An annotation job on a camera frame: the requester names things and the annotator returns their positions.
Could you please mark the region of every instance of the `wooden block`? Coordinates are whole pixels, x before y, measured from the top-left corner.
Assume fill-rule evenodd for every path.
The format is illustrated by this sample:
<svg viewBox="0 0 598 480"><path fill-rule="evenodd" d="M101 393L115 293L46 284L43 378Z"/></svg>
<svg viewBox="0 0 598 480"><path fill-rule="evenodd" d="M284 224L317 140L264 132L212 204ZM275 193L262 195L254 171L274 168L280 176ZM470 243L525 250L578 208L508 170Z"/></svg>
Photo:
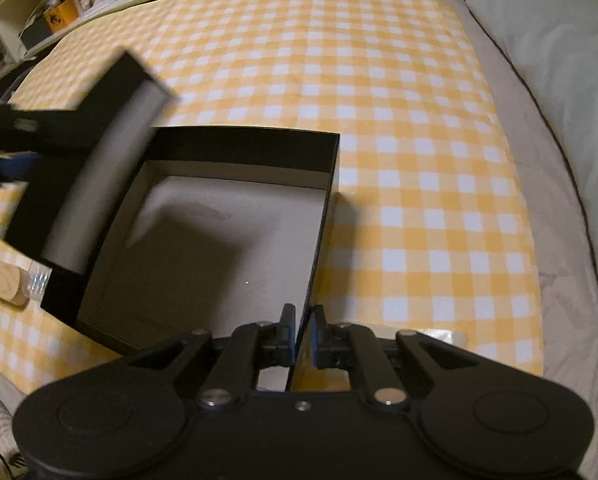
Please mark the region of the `wooden block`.
<svg viewBox="0 0 598 480"><path fill-rule="evenodd" d="M23 306L28 298L24 294L28 272L21 267L0 262L0 299L16 306Z"/></svg>

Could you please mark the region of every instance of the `orange box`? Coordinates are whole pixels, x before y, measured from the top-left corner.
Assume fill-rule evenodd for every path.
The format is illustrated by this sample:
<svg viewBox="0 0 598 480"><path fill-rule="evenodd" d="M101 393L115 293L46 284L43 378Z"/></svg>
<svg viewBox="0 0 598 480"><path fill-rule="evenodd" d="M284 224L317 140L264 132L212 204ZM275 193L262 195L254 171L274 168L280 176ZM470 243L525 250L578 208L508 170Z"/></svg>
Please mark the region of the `orange box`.
<svg viewBox="0 0 598 480"><path fill-rule="evenodd" d="M57 7L44 12L44 19L53 33L67 27L77 18L79 18L79 12L77 12L73 0L64 0Z"/></svg>

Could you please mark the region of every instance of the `round pad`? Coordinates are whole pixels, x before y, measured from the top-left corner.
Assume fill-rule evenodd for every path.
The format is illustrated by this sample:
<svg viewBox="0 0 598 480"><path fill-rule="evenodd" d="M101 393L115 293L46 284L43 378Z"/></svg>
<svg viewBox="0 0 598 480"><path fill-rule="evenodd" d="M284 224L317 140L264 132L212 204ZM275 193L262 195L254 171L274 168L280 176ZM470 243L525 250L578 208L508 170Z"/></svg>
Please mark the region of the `round pad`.
<svg viewBox="0 0 598 480"><path fill-rule="evenodd" d="M426 436L450 459L486 474L563 471L580 460L592 435L585 403L554 383L520 378L497 387L480 381L435 387L423 402Z"/></svg>
<svg viewBox="0 0 598 480"><path fill-rule="evenodd" d="M496 392L474 403L477 420L492 431L527 434L539 430L548 420L548 409L533 396L519 392Z"/></svg>
<svg viewBox="0 0 598 480"><path fill-rule="evenodd" d="M68 478L116 478L162 453L186 422L183 402L168 384L126 379L59 381L27 397L13 420L26 461Z"/></svg>

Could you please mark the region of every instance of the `checkered tablecloth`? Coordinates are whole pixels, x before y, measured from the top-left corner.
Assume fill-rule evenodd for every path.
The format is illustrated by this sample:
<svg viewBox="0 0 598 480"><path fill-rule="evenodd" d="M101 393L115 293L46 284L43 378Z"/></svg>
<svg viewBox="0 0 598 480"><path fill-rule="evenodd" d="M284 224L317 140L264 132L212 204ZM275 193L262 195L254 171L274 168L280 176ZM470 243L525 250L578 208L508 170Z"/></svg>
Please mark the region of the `checkered tablecloth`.
<svg viewBox="0 0 598 480"><path fill-rule="evenodd" d="M76 104L122 47L179 96L167 124L338 132L332 238L315 299L330 320L465 332L542 368L524 199L470 42L437 0L159 0L66 36L18 89ZM0 191L0 224L16 203ZM0 242L0 259L13 256ZM0 304L0 371L29 392L110 352L32 305Z"/></svg>

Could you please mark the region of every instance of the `pillow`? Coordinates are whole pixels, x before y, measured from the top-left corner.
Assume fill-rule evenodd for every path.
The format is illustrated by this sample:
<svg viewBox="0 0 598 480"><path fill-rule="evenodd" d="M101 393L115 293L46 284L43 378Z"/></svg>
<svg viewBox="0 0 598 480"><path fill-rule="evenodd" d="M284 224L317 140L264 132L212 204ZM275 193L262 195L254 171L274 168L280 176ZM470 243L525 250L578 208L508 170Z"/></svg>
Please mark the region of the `pillow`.
<svg viewBox="0 0 598 480"><path fill-rule="evenodd" d="M568 158L598 272L598 3L466 3L525 80Z"/></svg>

